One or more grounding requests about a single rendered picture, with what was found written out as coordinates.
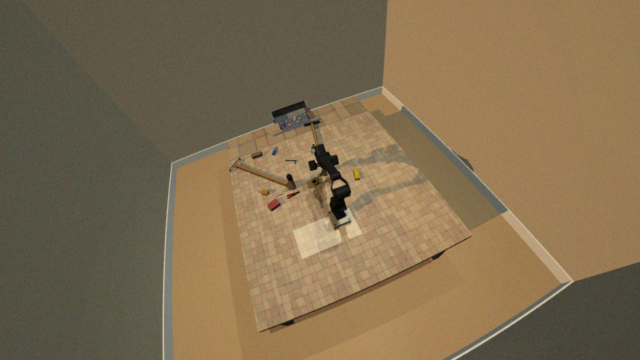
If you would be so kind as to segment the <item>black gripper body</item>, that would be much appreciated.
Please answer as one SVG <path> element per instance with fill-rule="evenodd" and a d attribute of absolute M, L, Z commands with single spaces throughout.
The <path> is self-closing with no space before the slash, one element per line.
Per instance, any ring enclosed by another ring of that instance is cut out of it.
<path fill-rule="evenodd" d="M 339 164 L 338 155 L 332 155 L 331 157 L 333 158 L 333 165 L 334 166 L 338 165 Z M 311 171 L 317 170 L 316 167 L 321 167 L 322 168 L 322 166 L 319 165 L 318 163 L 315 164 L 314 160 L 309 161 L 308 164 L 309 164 L 309 167 L 310 167 Z"/>

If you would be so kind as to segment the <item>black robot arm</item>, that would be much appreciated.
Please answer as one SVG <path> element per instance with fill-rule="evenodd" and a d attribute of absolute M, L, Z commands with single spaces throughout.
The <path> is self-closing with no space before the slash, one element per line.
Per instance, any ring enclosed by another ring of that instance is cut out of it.
<path fill-rule="evenodd" d="M 345 210 L 347 210 L 345 198 L 351 196 L 351 189 L 349 183 L 342 177 L 341 173 L 333 165 L 333 158 L 329 152 L 326 152 L 323 144 L 314 146 L 314 157 L 318 162 L 318 165 L 326 170 L 331 179 L 331 192 L 333 197 L 330 198 L 330 209 L 337 220 L 346 217 Z M 333 182 L 341 179 L 346 185 L 336 187 L 333 189 Z"/>

